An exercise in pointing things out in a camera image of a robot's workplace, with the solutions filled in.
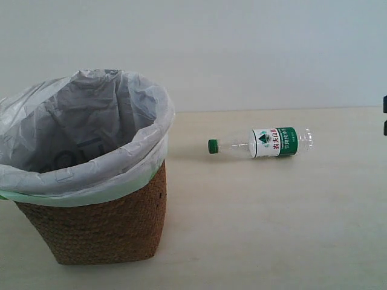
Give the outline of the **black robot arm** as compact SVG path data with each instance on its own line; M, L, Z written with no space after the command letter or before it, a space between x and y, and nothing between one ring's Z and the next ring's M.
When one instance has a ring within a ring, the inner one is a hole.
M387 115L387 95L383 97L383 113ZM387 136L387 119L383 124L383 134Z

